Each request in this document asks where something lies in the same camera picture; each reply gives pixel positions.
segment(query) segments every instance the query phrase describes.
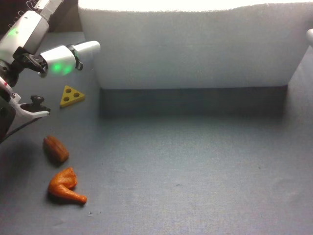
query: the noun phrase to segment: brown oblong object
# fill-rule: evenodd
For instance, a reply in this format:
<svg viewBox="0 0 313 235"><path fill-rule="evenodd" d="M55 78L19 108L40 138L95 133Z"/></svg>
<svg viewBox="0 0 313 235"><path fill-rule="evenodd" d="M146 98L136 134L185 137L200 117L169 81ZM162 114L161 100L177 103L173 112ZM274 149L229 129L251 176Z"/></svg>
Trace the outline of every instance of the brown oblong object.
<svg viewBox="0 0 313 235"><path fill-rule="evenodd" d="M76 174L72 167L69 167L56 174L50 181L48 191L65 199L75 200L81 203L87 202L87 197L70 190L77 185Z"/></svg>
<svg viewBox="0 0 313 235"><path fill-rule="evenodd" d="M69 157L69 152L54 136L47 136L44 138L44 147L51 153L51 155L59 162L65 162Z"/></svg>

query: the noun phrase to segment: yellow triangle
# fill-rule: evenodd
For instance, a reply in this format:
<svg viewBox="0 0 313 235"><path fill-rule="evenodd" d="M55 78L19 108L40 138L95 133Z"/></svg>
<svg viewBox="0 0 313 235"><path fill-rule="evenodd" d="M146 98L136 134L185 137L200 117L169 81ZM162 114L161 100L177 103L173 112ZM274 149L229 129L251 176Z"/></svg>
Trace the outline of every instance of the yellow triangle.
<svg viewBox="0 0 313 235"><path fill-rule="evenodd" d="M79 101L83 101L85 99L85 95L72 87L65 86L60 106L64 108L66 106L75 104Z"/></svg>

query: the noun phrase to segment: white foam block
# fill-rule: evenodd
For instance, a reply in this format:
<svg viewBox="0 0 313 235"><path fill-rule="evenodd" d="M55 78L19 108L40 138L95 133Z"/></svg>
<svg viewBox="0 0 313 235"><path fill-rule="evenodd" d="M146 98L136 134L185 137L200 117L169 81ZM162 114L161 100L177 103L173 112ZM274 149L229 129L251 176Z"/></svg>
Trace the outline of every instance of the white foam block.
<svg viewBox="0 0 313 235"><path fill-rule="evenodd" d="M313 2L79 0L105 89L283 86L308 45Z"/></svg>

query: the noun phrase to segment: green light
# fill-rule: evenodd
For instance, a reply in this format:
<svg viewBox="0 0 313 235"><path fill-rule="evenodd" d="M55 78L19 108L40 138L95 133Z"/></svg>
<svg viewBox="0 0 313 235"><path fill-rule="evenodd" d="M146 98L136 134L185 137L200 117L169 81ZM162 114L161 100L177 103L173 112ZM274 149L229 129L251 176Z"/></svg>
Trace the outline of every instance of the green light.
<svg viewBox="0 0 313 235"><path fill-rule="evenodd" d="M63 70L63 75L67 75L69 74L70 72L72 72L73 68L71 65L67 65L64 70Z"/></svg>
<svg viewBox="0 0 313 235"><path fill-rule="evenodd" d="M52 72L59 73L62 70L63 65L61 63L55 63L52 65Z"/></svg>
<svg viewBox="0 0 313 235"><path fill-rule="evenodd" d="M16 35L16 28L11 29L11 31L8 33L9 36Z"/></svg>

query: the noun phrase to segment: gray tablecloth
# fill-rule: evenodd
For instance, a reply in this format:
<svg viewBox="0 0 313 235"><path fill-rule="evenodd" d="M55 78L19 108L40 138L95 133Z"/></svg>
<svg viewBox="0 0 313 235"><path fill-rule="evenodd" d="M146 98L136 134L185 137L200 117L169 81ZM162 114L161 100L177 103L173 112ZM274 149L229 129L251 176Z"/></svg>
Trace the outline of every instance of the gray tablecloth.
<svg viewBox="0 0 313 235"><path fill-rule="evenodd" d="M40 50L83 39L49 34ZM312 65L309 49L288 88L175 91L25 70L15 91L52 111L0 145L0 234L313 234ZM60 109L64 85L86 100ZM70 151L63 165L43 152L46 135ZM47 194L69 166L84 206Z"/></svg>

